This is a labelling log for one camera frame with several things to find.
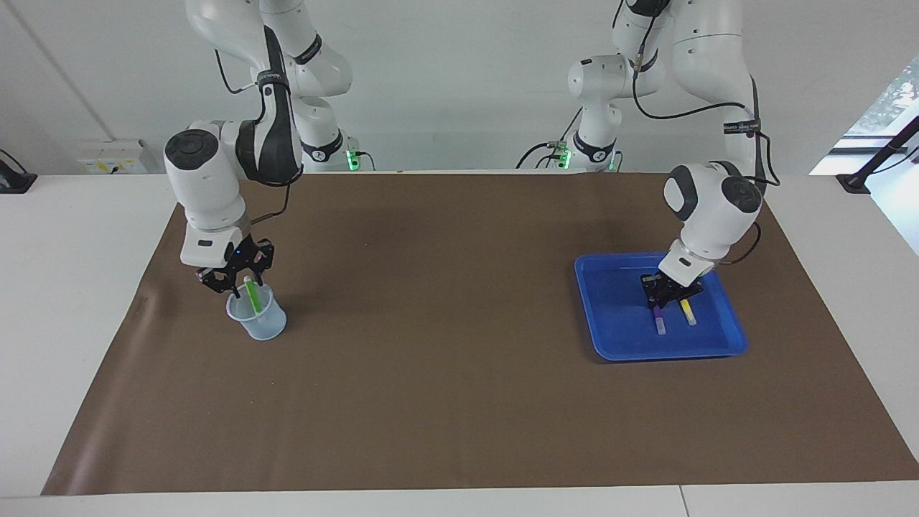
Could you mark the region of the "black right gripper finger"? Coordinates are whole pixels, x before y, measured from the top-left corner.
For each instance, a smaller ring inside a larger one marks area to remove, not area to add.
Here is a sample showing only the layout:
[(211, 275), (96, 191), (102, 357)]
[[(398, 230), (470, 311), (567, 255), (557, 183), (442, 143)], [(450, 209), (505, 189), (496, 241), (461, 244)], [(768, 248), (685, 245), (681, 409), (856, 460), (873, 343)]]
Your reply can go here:
[(263, 276), (272, 268), (275, 246), (272, 243), (255, 243), (253, 246), (253, 255), (248, 262), (249, 271), (252, 271), (253, 279), (259, 286), (263, 286), (265, 281)]
[(237, 284), (238, 275), (239, 269), (236, 267), (201, 268), (196, 271), (197, 279), (202, 285), (217, 294), (232, 292), (237, 299), (241, 297)]

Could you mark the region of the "blue plastic tray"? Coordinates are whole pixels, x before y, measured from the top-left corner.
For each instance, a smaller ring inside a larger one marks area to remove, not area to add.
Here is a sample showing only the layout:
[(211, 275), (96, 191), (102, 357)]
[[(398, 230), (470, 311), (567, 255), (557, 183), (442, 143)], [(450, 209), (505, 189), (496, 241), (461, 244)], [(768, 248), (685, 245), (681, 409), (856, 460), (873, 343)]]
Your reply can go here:
[(597, 354), (610, 361), (683, 360), (742, 355), (748, 339), (718, 274), (700, 279), (689, 299), (691, 326), (678, 302), (662, 310), (658, 333), (641, 277), (655, 274), (663, 253), (588, 254), (574, 262), (589, 334)]

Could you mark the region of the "white wall socket box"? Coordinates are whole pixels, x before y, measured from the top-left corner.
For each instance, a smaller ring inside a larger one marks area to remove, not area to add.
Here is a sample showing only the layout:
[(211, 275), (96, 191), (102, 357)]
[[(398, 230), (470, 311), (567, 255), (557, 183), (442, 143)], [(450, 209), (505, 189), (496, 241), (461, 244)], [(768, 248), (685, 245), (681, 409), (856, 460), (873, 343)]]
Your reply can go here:
[(84, 141), (78, 163), (86, 174), (151, 174), (155, 161), (141, 140)]

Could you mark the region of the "window with greenery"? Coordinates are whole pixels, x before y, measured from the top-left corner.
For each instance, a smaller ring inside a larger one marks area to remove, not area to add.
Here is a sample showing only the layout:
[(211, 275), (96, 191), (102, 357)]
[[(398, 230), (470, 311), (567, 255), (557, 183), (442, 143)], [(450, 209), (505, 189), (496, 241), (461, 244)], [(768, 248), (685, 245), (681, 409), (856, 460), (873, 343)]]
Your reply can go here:
[(844, 137), (893, 136), (919, 109), (919, 55), (887, 86), (854, 122)]

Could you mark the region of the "black stand with clamp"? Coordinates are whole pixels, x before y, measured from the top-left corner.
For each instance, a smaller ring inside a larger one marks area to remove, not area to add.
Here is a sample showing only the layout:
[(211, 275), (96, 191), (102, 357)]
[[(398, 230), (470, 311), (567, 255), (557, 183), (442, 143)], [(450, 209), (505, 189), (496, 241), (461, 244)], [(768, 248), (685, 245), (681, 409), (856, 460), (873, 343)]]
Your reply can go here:
[(919, 134), (919, 115), (916, 115), (912, 121), (909, 121), (908, 124), (905, 125), (905, 128), (900, 130), (892, 140), (884, 145), (884, 147), (880, 148), (880, 150), (877, 151), (866, 164), (863, 164), (863, 167), (860, 167), (856, 173), (838, 174), (836, 179), (848, 193), (870, 194), (870, 190), (867, 189), (866, 186), (867, 179), (869, 179), (871, 174), (879, 173), (883, 164), (892, 157), (893, 154), (898, 153), (898, 150), (916, 134)]

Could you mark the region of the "translucent plastic cup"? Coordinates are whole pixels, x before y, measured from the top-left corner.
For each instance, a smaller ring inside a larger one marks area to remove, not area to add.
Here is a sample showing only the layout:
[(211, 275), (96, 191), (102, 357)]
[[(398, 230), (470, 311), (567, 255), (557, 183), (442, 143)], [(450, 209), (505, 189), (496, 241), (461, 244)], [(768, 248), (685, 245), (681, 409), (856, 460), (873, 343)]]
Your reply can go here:
[(226, 313), (231, 320), (241, 324), (253, 340), (272, 340), (285, 330), (288, 315), (280, 307), (269, 285), (255, 284), (253, 292), (257, 302), (251, 300), (246, 284), (241, 284), (238, 288), (239, 297), (230, 294), (227, 298)]

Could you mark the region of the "brown table mat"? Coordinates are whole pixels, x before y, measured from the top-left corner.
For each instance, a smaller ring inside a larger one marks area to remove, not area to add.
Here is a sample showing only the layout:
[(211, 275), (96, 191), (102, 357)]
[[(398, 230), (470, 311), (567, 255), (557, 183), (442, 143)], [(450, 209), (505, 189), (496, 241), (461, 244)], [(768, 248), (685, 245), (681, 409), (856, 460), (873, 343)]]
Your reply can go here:
[(659, 174), (310, 174), (256, 226), (258, 343), (174, 207), (45, 495), (919, 479), (771, 210), (718, 269), (750, 346), (611, 363), (574, 262), (663, 251)]

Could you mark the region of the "black table clamp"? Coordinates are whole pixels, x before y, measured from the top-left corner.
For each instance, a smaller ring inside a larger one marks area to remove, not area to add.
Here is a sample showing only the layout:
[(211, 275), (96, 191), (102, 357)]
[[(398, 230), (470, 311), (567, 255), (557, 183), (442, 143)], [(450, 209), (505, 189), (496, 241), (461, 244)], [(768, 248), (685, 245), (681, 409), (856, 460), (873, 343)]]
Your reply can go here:
[(29, 172), (9, 152), (0, 148), (0, 194), (24, 194), (37, 180), (37, 174)]

